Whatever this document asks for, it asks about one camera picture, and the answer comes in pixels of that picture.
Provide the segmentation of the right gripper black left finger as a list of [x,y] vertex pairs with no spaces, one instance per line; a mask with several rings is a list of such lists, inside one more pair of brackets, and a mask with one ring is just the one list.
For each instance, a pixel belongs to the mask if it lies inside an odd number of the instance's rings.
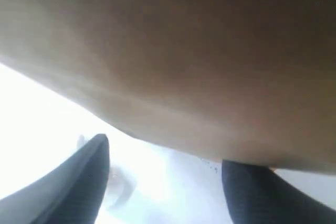
[[95,223],[108,177],[108,138],[97,134],[50,173],[1,199],[1,223]]

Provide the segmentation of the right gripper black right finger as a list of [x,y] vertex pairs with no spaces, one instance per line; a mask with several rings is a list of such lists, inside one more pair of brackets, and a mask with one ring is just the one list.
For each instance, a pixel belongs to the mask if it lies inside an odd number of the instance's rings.
[[335,223],[335,210],[268,167],[223,161],[222,184],[233,223]]

